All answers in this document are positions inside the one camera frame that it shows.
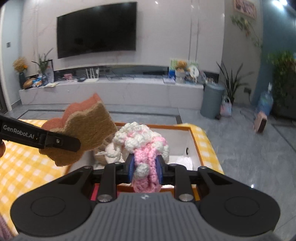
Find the grey trash bin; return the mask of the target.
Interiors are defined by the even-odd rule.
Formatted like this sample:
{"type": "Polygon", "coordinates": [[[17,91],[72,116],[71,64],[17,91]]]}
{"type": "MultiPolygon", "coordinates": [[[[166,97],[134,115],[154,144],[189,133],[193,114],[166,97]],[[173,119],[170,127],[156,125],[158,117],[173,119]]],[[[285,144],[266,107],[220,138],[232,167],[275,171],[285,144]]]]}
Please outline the grey trash bin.
{"type": "Polygon", "coordinates": [[[220,106],[224,92],[225,87],[220,84],[205,84],[203,101],[200,110],[200,114],[203,117],[215,119],[220,114],[220,106]]]}

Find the yellow flowers in vase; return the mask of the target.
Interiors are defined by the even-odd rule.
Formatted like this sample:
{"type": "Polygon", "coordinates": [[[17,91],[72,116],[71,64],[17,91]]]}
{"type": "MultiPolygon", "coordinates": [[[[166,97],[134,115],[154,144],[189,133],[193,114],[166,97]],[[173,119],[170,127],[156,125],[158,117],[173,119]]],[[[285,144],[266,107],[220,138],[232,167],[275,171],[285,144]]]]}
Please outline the yellow flowers in vase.
{"type": "Polygon", "coordinates": [[[23,89],[23,84],[26,81],[25,71],[27,71],[27,60],[25,57],[19,57],[13,62],[13,68],[18,73],[18,79],[21,89],[23,89]]]}

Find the white TV console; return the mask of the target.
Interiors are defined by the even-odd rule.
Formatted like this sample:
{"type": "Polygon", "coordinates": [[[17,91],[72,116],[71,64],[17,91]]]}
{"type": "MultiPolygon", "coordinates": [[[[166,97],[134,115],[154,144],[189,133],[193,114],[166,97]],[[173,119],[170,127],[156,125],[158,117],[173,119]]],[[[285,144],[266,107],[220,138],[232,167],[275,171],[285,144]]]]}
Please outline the white TV console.
{"type": "Polygon", "coordinates": [[[70,104],[98,94],[105,104],[186,108],[199,110],[203,85],[166,84],[161,78],[125,78],[97,82],[61,81],[55,87],[33,87],[19,91],[23,105],[70,104]]]}

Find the black wall television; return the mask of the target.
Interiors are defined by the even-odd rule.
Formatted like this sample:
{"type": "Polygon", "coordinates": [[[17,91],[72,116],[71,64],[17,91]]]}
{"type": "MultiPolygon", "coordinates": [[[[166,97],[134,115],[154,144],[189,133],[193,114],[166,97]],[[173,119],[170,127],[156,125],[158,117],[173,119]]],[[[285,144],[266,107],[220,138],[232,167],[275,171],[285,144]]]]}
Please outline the black wall television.
{"type": "Polygon", "coordinates": [[[58,58],[96,52],[135,51],[137,3],[107,4],[57,18],[58,58]]]}

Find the framed wall picture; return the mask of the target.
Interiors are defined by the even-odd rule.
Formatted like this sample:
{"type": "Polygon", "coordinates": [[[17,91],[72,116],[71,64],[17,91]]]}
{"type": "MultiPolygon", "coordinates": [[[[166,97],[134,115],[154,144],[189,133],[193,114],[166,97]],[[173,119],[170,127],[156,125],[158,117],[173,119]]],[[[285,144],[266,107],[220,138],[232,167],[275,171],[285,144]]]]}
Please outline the framed wall picture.
{"type": "Polygon", "coordinates": [[[234,0],[234,9],[252,19],[256,19],[256,7],[247,0],[234,0]]]}

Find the teddy bear on console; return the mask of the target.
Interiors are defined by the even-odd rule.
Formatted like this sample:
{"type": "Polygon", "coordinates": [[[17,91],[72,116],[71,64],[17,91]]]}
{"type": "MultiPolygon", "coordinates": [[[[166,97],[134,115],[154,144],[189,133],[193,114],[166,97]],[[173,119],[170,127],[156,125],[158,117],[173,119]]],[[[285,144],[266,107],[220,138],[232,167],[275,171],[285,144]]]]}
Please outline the teddy bear on console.
{"type": "Polygon", "coordinates": [[[184,83],[186,72],[188,70],[188,63],[185,60],[178,60],[175,67],[175,81],[179,84],[184,83]]]}

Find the yellow white checkered tablecloth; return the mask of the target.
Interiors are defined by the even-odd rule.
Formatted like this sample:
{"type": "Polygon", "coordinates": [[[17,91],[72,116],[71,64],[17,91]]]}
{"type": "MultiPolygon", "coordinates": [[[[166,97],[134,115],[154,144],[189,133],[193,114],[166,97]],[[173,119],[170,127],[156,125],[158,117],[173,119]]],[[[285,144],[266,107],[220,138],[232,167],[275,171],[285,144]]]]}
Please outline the yellow white checkered tablecloth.
{"type": "MultiPolygon", "coordinates": [[[[149,125],[149,128],[166,139],[170,147],[170,163],[191,161],[190,170],[204,165],[223,173],[214,149],[200,127],[183,123],[173,126],[149,125]]],[[[95,160],[92,152],[86,152],[73,165],[58,167],[47,156],[41,155],[38,149],[8,141],[5,144],[6,151],[1,157],[1,216],[12,235],[17,235],[10,209],[19,196],[82,166],[93,165],[95,160]]]]}

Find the pink box of red items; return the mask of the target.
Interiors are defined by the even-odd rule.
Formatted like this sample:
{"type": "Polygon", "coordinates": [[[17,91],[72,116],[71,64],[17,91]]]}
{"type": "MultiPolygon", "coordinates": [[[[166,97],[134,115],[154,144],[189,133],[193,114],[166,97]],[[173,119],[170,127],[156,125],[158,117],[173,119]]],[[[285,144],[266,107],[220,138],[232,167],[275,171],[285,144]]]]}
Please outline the pink box of red items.
{"type": "Polygon", "coordinates": [[[95,201],[97,199],[97,194],[99,190],[99,183],[95,183],[92,194],[91,194],[91,201],[95,201]]]}

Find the dark cabinet with plants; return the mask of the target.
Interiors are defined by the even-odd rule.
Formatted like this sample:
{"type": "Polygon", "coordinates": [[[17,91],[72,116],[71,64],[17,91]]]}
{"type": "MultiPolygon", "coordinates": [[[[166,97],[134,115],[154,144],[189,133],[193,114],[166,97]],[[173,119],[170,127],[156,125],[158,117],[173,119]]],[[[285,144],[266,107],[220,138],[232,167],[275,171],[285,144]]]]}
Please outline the dark cabinet with plants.
{"type": "Polygon", "coordinates": [[[291,51],[269,54],[273,67],[273,99],[271,113],[276,117],[295,120],[295,59],[291,51]]]}

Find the pink white crochet item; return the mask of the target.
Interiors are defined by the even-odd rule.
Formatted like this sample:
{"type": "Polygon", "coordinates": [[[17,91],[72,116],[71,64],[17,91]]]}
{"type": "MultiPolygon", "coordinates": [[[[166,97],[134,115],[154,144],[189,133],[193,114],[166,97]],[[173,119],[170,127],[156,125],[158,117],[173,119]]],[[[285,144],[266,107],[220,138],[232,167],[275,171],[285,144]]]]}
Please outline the pink white crochet item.
{"type": "Polygon", "coordinates": [[[170,149],[166,139],[148,126],[137,122],[125,124],[115,133],[114,139],[134,155],[134,191],[159,192],[162,186],[159,184],[156,171],[156,157],[161,155],[165,163],[169,161],[170,149]]]}

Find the small pastel handbag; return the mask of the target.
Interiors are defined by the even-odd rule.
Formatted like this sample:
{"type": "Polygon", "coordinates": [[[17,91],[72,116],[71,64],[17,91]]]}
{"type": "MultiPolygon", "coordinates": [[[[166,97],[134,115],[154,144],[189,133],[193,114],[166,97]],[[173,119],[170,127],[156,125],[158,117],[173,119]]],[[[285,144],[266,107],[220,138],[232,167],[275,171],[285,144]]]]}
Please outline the small pastel handbag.
{"type": "Polygon", "coordinates": [[[232,114],[232,103],[228,96],[222,97],[222,102],[220,106],[220,115],[224,117],[230,117],[232,114]]]}

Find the white wifi router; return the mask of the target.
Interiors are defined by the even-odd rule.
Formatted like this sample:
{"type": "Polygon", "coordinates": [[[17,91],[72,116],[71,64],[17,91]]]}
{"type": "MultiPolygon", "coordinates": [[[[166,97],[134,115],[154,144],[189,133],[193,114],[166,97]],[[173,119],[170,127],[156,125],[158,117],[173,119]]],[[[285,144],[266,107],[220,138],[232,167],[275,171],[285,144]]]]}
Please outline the white wifi router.
{"type": "Polygon", "coordinates": [[[85,83],[92,83],[97,82],[99,80],[99,68],[89,68],[86,70],[86,79],[84,80],[85,83]]]}

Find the brown gourd-shaped sponge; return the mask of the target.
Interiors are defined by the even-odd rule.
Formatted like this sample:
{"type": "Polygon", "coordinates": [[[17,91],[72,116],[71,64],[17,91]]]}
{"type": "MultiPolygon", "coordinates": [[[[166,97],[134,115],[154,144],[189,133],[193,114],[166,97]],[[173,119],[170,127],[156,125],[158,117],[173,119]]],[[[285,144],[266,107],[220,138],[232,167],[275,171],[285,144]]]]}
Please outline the brown gourd-shaped sponge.
{"type": "Polygon", "coordinates": [[[79,139],[77,152],[57,148],[39,149],[41,155],[53,160],[56,166],[72,165],[87,151],[101,147],[108,138],[117,132],[109,112],[98,94],[83,102],[70,104],[61,118],[46,121],[42,128],[79,139]]]}

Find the pink small heater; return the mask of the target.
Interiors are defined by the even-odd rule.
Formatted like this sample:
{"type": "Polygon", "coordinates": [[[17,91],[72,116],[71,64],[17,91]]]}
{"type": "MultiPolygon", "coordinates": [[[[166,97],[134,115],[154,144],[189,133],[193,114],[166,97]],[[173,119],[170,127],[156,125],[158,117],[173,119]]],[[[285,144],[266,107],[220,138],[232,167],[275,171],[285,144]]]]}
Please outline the pink small heater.
{"type": "Polygon", "coordinates": [[[267,123],[267,116],[263,111],[260,111],[254,120],[254,130],[257,133],[262,133],[267,123]]]}

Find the purple fuzzy blanket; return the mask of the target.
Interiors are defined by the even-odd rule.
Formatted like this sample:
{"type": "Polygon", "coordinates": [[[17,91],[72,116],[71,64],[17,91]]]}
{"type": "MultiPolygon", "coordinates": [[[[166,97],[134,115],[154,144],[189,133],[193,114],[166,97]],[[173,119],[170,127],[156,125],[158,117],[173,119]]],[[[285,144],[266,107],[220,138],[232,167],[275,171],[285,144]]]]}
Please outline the purple fuzzy blanket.
{"type": "Polygon", "coordinates": [[[5,219],[0,215],[0,240],[9,241],[14,238],[11,230],[9,229],[5,219]]]}

